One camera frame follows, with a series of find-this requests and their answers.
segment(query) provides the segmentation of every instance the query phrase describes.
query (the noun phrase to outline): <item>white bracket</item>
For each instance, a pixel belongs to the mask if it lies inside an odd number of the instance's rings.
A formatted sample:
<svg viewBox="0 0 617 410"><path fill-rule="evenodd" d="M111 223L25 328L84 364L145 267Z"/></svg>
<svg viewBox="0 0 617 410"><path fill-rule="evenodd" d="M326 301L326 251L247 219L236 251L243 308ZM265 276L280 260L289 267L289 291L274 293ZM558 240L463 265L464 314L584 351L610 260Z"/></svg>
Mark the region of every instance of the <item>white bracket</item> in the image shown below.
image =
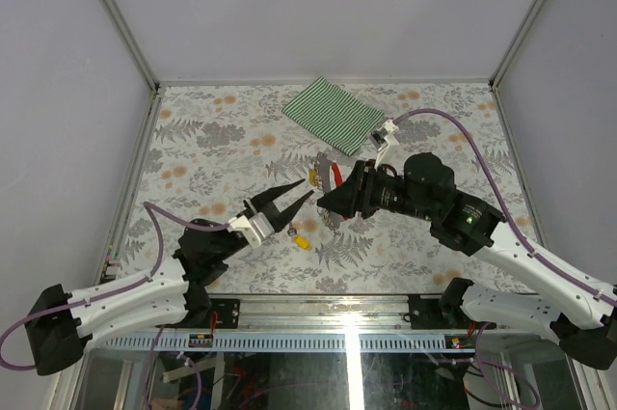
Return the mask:
<svg viewBox="0 0 617 410"><path fill-rule="evenodd" d="M400 145L394 137L394 132L398 130L398 125L392 119L388 119L378 129L369 136L370 141L377 148L377 158L375 159L375 169L388 161L396 152Z"/></svg>
<svg viewBox="0 0 617 410"><path fill-rule="evenodd" d="M79 337L84 338L88 336L97 328L115 321L116 318L122 315L128 314L131 316L144 305L151 309L152 300L154 299L172 299L177 296L183 299L181 295L187 291L189 282L183 278L184 268L179 260L164 258L159 269L151 277L149 276L150 270L143 270L97 287L72 291L71 302L92 299L99 294L127 287L149 277L149 281L139 287L130 289L124 294L113 295L107 299L71 309L70 313L73 318L79 318L81 321L81 324L77 327Z"/></svg>
<svg viewBox="0 0 617 410"><path fill-rule="evenodd" d="M241 214L229 219L228 223L228 230L230 232L241 232L253 248L261 246L266 238L275 233L274 228L261 212L250 219Z"/></svg>
<svg viewBox="0 0 617 410"><path fill-rule="evenodd" d="M564 272L615 299L617 296L612 293L612 285L572 267L530 239L528 241L535 248L535 252L528 254L508 224L497 224L491 234L491 239L494 241L492 247L483 247L474 255L479 260L490 263L521 280L549 301L547 305L554 306L578 328L582 330L601 328L604 326L602 322L604 316L612 315L613 307L610 304L596 300L594 294L561 278L544 266L533 254L542 254L544 258Z"/></svg>
<svg viewBox="0 0 617 410"><path fill-rule="evenodd" d="M522 329L559 344L550 323L556 321L561 312L538 294L501 292L473 285L463 295L461 310L474 321Z"/></svg>
<svg viewBox="0 0 617 410"><path fill-rule="evenodd" d="M130 335L154 325L178 323L187 314L185 303L182 295L153 299L138 309L115 316L93 330L93 337L86 343L84 351L88 352L113 338Z"/></svg>

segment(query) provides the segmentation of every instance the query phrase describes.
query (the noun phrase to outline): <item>white wall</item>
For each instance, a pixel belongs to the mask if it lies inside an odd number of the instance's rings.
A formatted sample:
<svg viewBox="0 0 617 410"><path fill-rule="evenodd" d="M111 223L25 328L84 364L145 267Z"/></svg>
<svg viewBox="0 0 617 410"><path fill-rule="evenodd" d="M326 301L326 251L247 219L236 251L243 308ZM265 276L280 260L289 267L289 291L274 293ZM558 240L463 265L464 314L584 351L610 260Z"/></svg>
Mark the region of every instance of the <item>white wall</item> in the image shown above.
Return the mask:
<svg viewBox="0 0 617 410"><path fill-rule="evenodd" d="M161 80L488 79L532 0L117 0Z"/></svg>
<svg viewBox="0 0 617 410"><path fill-rule="evenodd" d="M500 89L550 247L611 283L616 75L617 0L550 0Z"/></svg>
<svg viewBox="0 0 617 410"><path fill-rule="evenodd" d="M56 283L89 286L148 90L97 0L0 0L0 330ZM4 356L31 364L23 329ZM0 369L0 407L49 379Z"/></svg>

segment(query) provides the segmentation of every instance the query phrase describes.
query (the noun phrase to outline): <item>yellow object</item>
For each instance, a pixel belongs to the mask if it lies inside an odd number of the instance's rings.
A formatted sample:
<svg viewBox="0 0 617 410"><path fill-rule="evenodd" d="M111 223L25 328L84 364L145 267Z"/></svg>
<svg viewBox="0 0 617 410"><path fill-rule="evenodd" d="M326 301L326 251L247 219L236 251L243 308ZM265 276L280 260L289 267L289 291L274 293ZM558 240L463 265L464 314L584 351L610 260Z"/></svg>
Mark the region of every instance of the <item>yellow object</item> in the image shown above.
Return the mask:
<svg viewBox="0 0 617 410"><path fill-rule="evenodd" d="M310 171L308 171L308 183L310 183L312 186L319 186L321 184L321 179L315 169L311 169Z"/></svg>
<svg viewBox="0 0 617 410"><path fill-rule="evenodd" d="M302 238L300 235L293 238L293 240L298 246L300 246L305 251L308 251L311 248L310 243L306 241L304 238Z"/></svg>

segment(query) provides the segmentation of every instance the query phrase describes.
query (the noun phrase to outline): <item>grey object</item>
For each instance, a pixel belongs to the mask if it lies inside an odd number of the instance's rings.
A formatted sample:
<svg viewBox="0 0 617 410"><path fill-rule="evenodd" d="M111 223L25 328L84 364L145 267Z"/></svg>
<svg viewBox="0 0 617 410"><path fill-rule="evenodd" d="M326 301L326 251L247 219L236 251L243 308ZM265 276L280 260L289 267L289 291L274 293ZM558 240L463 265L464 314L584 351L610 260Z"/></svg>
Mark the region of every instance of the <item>grey object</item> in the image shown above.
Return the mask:
<svg viewBox="0 0 617 410"><path fill-rule="evenodd" d="M330 171L333 164L334 163L330 159L328 159L328 156L324 152L317 153L317 174L319 174L319 177L321 178L321 189L323 190L324 194L332 191L332 183L330 182ZM324 211L327 213L326 219L332 224L332 228L334 230L338 230L340 228L340 223L343 221L343 218L340 215L330 212L328 210L324 209Z"/></svg>

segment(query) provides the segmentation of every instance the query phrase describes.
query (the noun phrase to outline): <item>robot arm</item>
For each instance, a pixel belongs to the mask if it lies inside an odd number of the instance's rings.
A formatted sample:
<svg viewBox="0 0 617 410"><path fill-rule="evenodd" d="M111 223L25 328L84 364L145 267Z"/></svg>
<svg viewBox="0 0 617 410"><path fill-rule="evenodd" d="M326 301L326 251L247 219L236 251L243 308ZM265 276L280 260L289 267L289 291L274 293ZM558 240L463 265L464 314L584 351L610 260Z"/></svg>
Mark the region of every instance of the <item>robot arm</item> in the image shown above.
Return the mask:
<svg viewBox="0 0 617 410"><path fill-rule="evenodd" d="M69 302L81 305L44 314L26 323L37 373L47 375L65 369L84 352L140 329L156 325L203 325L211 309L204 288L225 273L227 258L247 246L259 247L291 223L312 191L283 211L277 209L274 200L301 182L270 188L245 201L245 209L229 219L226 230L203 232L199 227L218 224L202 219L192 221L192 228L186 228L178 240L180 249L164 258L156 273L147 269L101 286L71 292L64 292L61 285L46 289L30 314ZM130 288L144 279L148 280ZM119 294L90 302L96 296L112 292Z"/></svg>
<svg viewBox="0 0 617 410"><path fill-rule="evenodd" d="M359 212L368 218L385 209L430 222L430 233L442 245L491 263L538 293L503 293L454 279L440 302L445 316L464 314L475 321L521 328L558 343L590 367L607 369L612 364L617 357L617 309L562 278L536 256L541 254L573 279L615 300L611 284L575 269L536 243L531 245L537 251L529 254L504 215L458 190L454 172L434 154L409 157L402 175L389 165L375 164L356 162L350 177L317 205L343 217Z"/></svg>

